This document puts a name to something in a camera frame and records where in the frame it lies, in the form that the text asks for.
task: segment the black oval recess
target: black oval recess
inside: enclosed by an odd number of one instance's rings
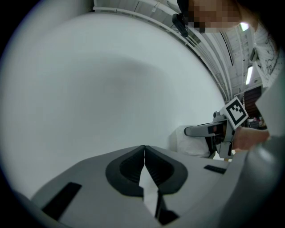
[[[123,195],[143,197],[139,179],[144,166],[144,145],[111,161],[106,168],[110,185]]]
[[[182,163],[150,146],[145,147],[145,165],[162,195],[176,193],[188,176]]]

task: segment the white cloth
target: white cloth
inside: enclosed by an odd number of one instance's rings
[[[270,87],[285,66],[285,54],[282,48],[277,48],[272,36],[261,24],[257,27],[254,39],[258,56],[256,68],[263,87]]]
[[[187,155],[208,158],[210,151],[205,137],[189,137],[184,134],[188,126],[179,126],[176,129],[177,152]]]

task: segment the black slot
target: black slot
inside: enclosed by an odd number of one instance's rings
[[[82,185],[69,182],[43,209],[42,211],[55,220],[58,220],[66,210],[72,199]]]
[[[226,169],[224,168],[220,168],[220,167],[216,167],[216,166],[211,166],[211,165],[206,165],[204,167],[204,169],[208,169],[210,171],[216,172],[216,173],[221,173],[224,174],[226,172]]]
[[[228,148],[228,156],[232,155],[232,142],[230,143],[230,146]]]

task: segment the ceiling light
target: ceiling light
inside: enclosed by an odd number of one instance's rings
[[[250,66],[249,68],[248,68],[248,75],[247,75],[247,77],[246,77],[246,85],[248,85],[249,83],[250,83],[250,78],[251,78],[251,75],[252,75],[252,70],[253,70],[253,66]]]
[[[245,31],[248,29],[248,24],[247,23],[240,23],[242,31]]]

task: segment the hand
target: hand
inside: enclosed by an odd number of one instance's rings
[[[233,139],[232,149],[249,150],[252,146],[268,139],[267,130],[256,130],[247,127],[238,127]]]

